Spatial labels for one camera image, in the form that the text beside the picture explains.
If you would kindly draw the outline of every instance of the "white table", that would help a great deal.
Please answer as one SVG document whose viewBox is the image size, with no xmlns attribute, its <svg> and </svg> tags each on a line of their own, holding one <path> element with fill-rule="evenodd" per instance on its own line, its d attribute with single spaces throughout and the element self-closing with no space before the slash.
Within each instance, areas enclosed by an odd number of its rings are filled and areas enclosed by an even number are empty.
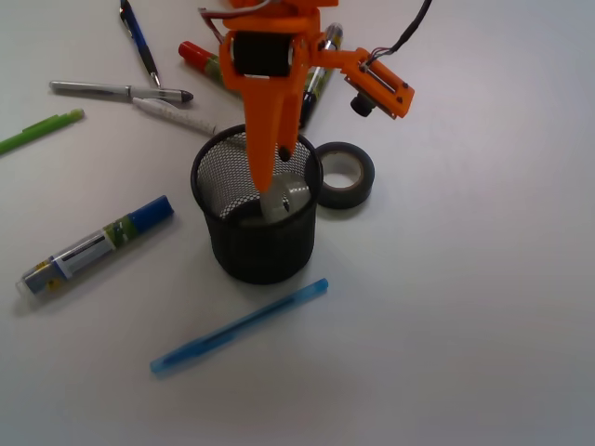
<svg viewBox="0 0 595 446">
<path fill-rule="evenodd" d="M 186 67 L 199 4 L 133 0 L 166 86 L 221 125 L 231 95 Z M 391 45 L 420 0 L 343 0 L 345 47 Z M 436 1 L 386 63 L 410 114 L 367 120 L 335 76 L 308 132 L 368 151 L 377 182 L 318 211 L 310 264 L 249 286 L 212 255 L 190 170 L 206 142 L 52 79 L 148 85 L 117 2 L 5 0 L 0 135 L 86 119 L 0 159 L 0 442 L 36 445 L 592 445 L 595 4 Z M 173 222 L 28 312 L 22 272 L 166 194 Z M 321 277 L 329 293 L 194 367 L 149 362 Z"/>
</svg>

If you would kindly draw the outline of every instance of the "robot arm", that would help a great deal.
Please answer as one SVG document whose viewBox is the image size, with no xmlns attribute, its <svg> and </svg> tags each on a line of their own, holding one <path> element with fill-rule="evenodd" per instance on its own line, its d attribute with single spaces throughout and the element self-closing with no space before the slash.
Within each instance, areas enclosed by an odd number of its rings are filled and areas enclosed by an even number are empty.
<svg viewBox="0 0 595 446">
<path fill-rule="evenodd" d="M 425 0 L 426 11 L 430 3 Z M 231 0 L 231 4 L 238 9 L 220 13 L 203 10 L 201 14 L 220 41 L 226 87 L 239 90 L 244 99 L 246 150 L 258 190 L 266 191 L 271 184 L 276 151 L 284 160 L 293 154 L 310 67 L 341 70 L 358 91 L 351 106 L 362 116 L 375 107 L 393 119 L 409 111 L 414 89 L 377 59 L 396 51 L 419 23 L 415 27 L 412 23 L 393 48 L 379 48 L 373 53 L 362 48 L 329 51 L 321 45 L 324 34 L 318 8 L 336 7 L 338 0 Z M 425 16 L 424 7 L 416 18 L 418 22 Z M 225 37 L 212 19 L 224 19 L 229 29 Z"/>
</svg>

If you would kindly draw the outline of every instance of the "orange bracket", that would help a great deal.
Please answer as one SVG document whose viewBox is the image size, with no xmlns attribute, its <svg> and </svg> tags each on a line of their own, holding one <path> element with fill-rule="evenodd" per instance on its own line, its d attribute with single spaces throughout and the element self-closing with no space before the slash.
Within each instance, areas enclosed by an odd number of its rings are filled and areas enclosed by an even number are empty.
<svg viewBox="0 0 595 446">
<path fill-rule="evenodd" d="M 254 0 L 234 0 L 233 5 L 249 6 Z M 318 7 L 337 6 L 338 0 L 284 0 L 256 14 L 224 20 L 231 31 L 219 48 L 221 72 L 226 87 L 239 90 L 244 99 L 246 151 L 250 174 L 256 188 L 265 191 L 272 180 L 277 148 L 293 154 L 298 140 L 303 86 L 310 67 L 339 69 L 346 80 L 393 119 L 409 111 L 414 89 L 379 61 L 364 63 L 370 53 L 319 49 L 324 35 L 320 31 Z M 293 34 L 293 57 L 287 77 L 251 77 L 239 74 L 232 59 L 231 46 L 236 32 Z"/>
</svg>

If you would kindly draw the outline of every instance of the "white pen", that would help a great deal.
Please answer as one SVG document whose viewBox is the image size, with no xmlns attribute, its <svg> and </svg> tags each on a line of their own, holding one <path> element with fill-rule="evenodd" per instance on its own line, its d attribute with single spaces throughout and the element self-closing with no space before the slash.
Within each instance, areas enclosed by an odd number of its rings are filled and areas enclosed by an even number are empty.
<svg viewBox="0 0 595 446">
<path fill-rule="evenodd" d="M 217 126 L 208 121 L 192 116 L 186 111 L 177 109 L 173 105 L 160 99 L 132 98 L 132 103 L 144 112 L 169 119 L 176 123 L 187 125 L 208 135 L 216 135 Z"/>
</svg>

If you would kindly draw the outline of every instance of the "black wire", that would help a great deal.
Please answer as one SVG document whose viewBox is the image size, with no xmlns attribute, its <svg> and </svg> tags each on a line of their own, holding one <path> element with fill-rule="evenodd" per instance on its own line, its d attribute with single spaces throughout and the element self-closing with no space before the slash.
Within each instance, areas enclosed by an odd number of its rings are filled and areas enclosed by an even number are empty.
<svg viewBox="0 0 595 446">
<path fill-rule="evenodd" d="M 417 16 L 401 35 L 399 41 L 396 44 L 394 44 L 394 46 L 392 46 L 392 48 L 388 51 L 375 54 L 373 57 L 370 58 L 370 60 L 367 61 L 367 65 L 369 66 L 372 62 L 374 62 L 376 59 L 382 56 L 388 56 L 390 54 L 396 53 L 401 48 L 401 46 L 406 44 L 407 41 L 411 38 L 411 36 L 417 31 L 417 28 L 419 28 L 419 25 L 421 24 L 423 19 L 426 17 L 428 9 L 430 9 L 431 2 L 432 0 L 424 0 L 424 4 L 421 6 L 421 9 L 419 9 Z"/>
</svg>

